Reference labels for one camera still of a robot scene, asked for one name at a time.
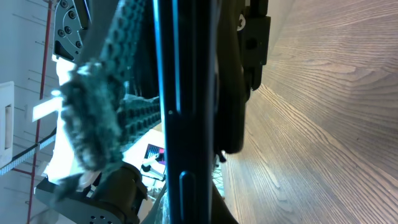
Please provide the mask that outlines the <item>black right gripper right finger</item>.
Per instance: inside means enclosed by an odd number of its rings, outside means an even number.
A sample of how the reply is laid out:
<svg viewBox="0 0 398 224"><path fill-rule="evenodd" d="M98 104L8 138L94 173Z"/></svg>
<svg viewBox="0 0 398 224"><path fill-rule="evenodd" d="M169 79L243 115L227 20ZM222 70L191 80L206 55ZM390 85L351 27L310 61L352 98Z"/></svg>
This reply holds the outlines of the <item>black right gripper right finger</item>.
<svg viewBox="0 0 398 224"><path fill-rule="evenodd" d="M132 146L161 122L160 99L126 95L117 110L122 146Z"/></svg>

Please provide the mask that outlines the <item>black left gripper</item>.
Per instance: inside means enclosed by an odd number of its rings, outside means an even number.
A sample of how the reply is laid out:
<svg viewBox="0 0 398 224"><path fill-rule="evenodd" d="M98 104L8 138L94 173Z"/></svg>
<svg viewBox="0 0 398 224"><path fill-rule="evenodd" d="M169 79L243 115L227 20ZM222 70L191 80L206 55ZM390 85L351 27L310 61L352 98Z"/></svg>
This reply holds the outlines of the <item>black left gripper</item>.
<svg viewBox="0 0 398 224"><path fill-rule="evenodd" d="M228 154L238 153L243 147L245 81L250 90L259 88L262 68L267 63L271 29L268 0L250 1L240 15L236 12L237 4L234 0L221 2L217 28L219 105L215 140L218 149Z"/></svg>

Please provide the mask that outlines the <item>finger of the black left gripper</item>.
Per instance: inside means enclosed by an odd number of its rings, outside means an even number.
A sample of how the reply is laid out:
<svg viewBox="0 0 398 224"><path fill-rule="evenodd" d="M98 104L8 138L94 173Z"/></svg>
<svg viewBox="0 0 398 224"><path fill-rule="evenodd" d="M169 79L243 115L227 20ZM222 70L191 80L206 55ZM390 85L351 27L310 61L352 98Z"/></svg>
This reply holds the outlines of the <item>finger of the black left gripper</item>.
<svg viewBox="0 0 398 224"><path fill-rule="evenodd" d="M155 96L154 35L149 18L149 1L119 1L105 38L100 62L104 79L114 90Z"/></svg>

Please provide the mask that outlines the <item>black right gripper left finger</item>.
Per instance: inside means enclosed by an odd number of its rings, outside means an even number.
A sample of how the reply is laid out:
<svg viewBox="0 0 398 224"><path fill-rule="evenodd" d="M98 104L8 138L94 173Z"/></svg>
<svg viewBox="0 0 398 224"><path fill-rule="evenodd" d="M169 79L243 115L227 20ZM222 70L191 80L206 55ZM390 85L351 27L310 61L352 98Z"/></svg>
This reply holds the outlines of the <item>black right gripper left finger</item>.
<svg viewBox="0 0 398 224"><path fill-rule="evenodd" d="M104 69L99 62L86 62L71 75L60 87L65 134L79 166L84 172L101 172L100 182L104 183L123 163L121 130Z"/></svg>

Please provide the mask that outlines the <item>blue Samsung Galaxy phone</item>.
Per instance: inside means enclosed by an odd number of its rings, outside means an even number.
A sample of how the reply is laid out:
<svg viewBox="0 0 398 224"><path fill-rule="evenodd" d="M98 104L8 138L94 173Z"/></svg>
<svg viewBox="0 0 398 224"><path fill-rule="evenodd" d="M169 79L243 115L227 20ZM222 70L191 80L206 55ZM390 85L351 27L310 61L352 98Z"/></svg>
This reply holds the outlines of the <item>blue Samsung Galaxy phone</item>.
<svg viewBox="0 0 398 224"><path fill-rule="evenodd" d="M171 223L211 222L217 1L154 0Z"/></svg>

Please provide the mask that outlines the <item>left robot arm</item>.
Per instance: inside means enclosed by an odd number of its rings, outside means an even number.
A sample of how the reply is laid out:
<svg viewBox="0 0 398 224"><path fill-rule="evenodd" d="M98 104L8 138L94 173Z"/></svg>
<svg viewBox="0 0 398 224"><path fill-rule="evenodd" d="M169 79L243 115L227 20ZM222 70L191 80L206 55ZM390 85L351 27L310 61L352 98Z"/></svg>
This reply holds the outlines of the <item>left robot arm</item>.
<svg viewBox="0 0 398 224"><path fill-rule="evenodd" d="M76 67L60 87L65 137L36 197L75 223L139 223L146 171L165 182L145 223L234 223L212 181L243 148L259 88L267 1L83 1Z"/></svg>

